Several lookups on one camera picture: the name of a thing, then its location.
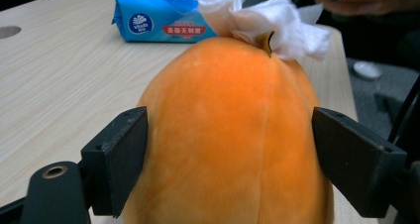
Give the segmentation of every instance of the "gray floor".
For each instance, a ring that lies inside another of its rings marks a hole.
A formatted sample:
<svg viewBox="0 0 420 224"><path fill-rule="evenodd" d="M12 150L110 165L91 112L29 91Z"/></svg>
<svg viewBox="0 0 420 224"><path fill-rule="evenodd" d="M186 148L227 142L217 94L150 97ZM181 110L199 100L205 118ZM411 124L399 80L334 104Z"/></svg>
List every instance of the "gray floor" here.
<svg viewBox="0 0 420 224"><path fill-rule="evenodd" d="M353 65L357 59L348 58L350 79L356 102L359 122L387 139L392 129L394 113L384 104L387 101L403 102L419 72L414 69L376 63L382 72L377 80L366 80L356 75Z"/></svg>

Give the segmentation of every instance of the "hand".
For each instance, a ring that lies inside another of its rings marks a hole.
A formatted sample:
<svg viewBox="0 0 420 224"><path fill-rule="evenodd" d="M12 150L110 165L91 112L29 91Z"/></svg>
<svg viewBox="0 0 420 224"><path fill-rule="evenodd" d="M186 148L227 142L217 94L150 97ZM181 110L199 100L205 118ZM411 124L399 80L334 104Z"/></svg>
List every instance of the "hand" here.
<svg viewBox="0 0 420 224"><path fill-rule="evenodd" d="M420 12L420 0L315 0L324 8L343 16L383 15L394 12Z"/></svg>

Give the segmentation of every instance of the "white tissue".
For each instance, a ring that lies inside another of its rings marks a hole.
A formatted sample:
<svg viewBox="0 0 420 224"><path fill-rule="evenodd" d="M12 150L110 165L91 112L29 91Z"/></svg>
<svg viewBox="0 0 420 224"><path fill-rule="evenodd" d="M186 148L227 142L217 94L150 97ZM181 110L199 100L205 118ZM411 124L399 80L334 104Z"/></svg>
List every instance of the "white tissue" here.
<svg viewBox="0 0 420 224"><path fill-rule="evenodd" d="M313 26L321 15L321 5L297 9L290 0L268 0L242 8L244 1L198 0L198 10L221 37L257 46L256 36L274 31L269 45L283 59L326 55L330 31Z"/></svg>

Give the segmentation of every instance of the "wet wipes package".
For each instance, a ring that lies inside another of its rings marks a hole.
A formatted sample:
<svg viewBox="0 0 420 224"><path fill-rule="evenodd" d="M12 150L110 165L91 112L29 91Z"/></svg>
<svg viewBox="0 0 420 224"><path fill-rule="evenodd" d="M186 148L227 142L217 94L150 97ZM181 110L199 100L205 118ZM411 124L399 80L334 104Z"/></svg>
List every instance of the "wet wipes package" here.
<svg viewBox="0 0 420 224"><path fill-rule="evenodd" d="M116 0L113 24L127 42L195 43L216 34L197 0Z"/></svg>

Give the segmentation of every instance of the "beige tabletop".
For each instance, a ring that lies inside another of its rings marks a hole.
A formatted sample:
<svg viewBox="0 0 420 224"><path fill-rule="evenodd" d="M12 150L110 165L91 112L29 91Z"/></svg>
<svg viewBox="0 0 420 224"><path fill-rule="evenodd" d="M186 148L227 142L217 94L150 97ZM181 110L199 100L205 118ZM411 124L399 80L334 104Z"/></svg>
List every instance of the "beige tabletop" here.
<svg viewBox="0 0 420 224"><path fill-rule="evenodd" d="M38 0L0 12L0 206L25 196L39 168L79 162L81 148L191 46L125 43L111 25L114 7L114 0ZM300 62L322 106L356 119L340 33L333 30L326 59ZM336 223L377 223L337 190L335 198Z"/></svg>

